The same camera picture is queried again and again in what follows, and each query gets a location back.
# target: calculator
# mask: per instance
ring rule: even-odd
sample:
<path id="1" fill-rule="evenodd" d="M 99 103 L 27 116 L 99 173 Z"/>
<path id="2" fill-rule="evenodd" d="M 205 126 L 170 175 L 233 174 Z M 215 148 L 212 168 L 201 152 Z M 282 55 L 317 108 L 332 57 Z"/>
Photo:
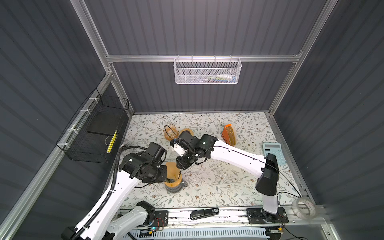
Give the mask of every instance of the calculator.
<path id="1" fill-rule="evenodd" d="M 285 165 L 286 161 L 281 150 L 281 144 L 277 142 L 265 142 L 263 143 L 263 152 L 264 156 L 267 156 L 268 153 L 272 153 L 276 156 L 277 165 Z"/>

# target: floral pattern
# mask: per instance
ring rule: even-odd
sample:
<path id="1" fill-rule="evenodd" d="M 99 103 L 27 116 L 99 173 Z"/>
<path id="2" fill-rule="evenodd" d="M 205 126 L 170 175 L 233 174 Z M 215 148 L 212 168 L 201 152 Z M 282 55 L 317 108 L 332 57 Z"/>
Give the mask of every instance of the floral pattern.
<path id="1" fill-rule="evenodd" d="M 231 123 L 236 130 L 236 146 L 254 154 L 263 154 L 264 142 L 276 142 L 264 113 L 195 113 L 195 114 L 145 114 L 134 115 L 124 143 L 129 146 L 148 146 L 155 142 L 167 151 L 166 161 L 175 161 L 177 154 L 164 137 L 164 125 L 174 124 L 178 130 L 190 128 L 200 138 L 210 134 L 218 139 L 225 125 Z M 297 187 L 287 165 L 280 171 Z M 192 165 L 182 171 L 188 186 L 178 193 L 167 193 L 163 183 L 150 184 L 134 189 L 123 202 L 121 209 L 131 209 L 145 200 L 156 208 L 174 207 L 224 207 L 261 205 L 261 194 L 255 190 L 256 178 L 250 173 L 228 163 L 208 159 L 201 165 Z M 278 192 L 295 193 L 289 182 L 279 176 Z M 294 197 L 279 195 L 280 204 L 290 205 Z"/>

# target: white mesh basket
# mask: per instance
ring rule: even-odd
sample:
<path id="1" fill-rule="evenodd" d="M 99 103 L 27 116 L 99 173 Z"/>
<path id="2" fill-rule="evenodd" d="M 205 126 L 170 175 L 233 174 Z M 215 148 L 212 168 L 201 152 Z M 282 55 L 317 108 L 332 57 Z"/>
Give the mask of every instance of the white mesh basket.
<path id="1" fill-rule="evenodd" d="M 177 84 L 236 84 L 241 61 L 239 58 L 175 58 Z"/>

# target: black wire basket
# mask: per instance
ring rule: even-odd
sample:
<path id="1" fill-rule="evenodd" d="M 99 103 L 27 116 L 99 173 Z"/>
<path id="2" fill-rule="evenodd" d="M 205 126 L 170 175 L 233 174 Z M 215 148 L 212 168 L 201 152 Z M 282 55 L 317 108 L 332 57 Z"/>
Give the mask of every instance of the black wire basket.
<path id="1" fill-rule="evenodd" d="M 84 111 L 84 113 L 76 126 L 73 129 L 68 129 L 71 124 L 69 123 L 61 135 L 62 137 L 67 131 L 70 131 L 67 141 L 65 143 L 58 141 L 56 145 L 65 152 L 69 159 L 74 161 L 99 163 L 113 161 L 129 120 L 128 99 L 99 94 L 93 99 L 88 109 L 77 111 L 73 119 L 80 111 Z M 114 119 L 109 126 L 110 129 L 116 129 L 112 136 L 90 131 L 94 126 L 94 121 L 100 115 L 104 118 L 111 117 Z"/>

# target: black mounting plate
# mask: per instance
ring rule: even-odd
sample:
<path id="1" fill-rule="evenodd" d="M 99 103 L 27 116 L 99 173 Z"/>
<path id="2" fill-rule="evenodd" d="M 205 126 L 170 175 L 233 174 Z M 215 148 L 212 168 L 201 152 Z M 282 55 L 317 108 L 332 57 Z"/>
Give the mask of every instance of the black mounting plate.
<path id="1" fill-rule="evenodd" d="M 154 220 L 153 220 L 153 223 L 151 224 L 151 227 L 157 227 L 157 219 L 159 219 L 159 226 L 160 227 L 166 227 L 168 225 L 168 211 L 156 211 L 155 210 L 155 216 L 154 216 Z"/>
<path id="2" fill-rule="evenodd" d="M 278 208 L 277 213 L 278 215 L 281 215 L 283 217 L 273 220 L 272 222 L 267 222 L 266 220 L 263 219 L 262 210 L 263 210 L 262 207 L 247 209 L 247 217 L 250 224 L 288 223 L 289 222 L 285 209 L 282 207 Z"/>

